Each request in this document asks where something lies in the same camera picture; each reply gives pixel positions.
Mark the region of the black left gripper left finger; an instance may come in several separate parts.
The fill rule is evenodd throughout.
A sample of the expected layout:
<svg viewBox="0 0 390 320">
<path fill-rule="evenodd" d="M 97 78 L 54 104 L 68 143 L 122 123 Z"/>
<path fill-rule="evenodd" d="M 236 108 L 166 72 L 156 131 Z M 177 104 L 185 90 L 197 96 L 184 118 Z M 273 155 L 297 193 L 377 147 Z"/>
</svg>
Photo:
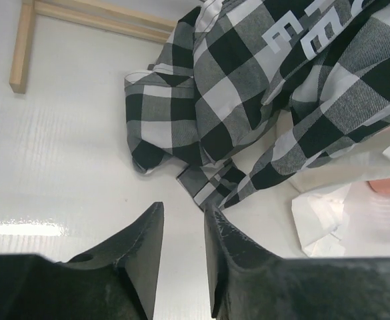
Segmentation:
<svg viewBox="0 0 390 320">
<path fill-rule="evenodd" d="M 156 202 L 68 262 L 0 255 L 0 319 L 152 319 L 163 227 Z"/>
</svg>

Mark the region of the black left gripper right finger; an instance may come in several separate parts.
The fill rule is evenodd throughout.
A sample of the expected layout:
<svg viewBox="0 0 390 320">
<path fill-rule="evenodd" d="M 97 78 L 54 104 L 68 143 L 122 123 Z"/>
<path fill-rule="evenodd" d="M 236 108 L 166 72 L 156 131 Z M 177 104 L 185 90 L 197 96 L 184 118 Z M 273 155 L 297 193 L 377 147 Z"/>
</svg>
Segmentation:
<svg viewBox="0 0 390 320">
<path fill-rule="evenodd" d="M 214 319 L 390 319 L 390 258 L 285 259 L 205 208 Z"/>
</svg>

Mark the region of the black white checkered shirt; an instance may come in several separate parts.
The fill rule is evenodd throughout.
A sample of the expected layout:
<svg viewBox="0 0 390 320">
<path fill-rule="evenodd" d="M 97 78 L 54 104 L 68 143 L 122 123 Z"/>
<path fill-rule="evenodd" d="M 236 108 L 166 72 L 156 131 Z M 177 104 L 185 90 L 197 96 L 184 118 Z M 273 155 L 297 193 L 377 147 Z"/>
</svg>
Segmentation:
<svg viewBox="0 0 390 320">
<path fill-rule="evenodd" d="M 125 77 L 127 143 L 231 207 L 390 127 L 390 1 L 206 1 Z"/>
</svg>

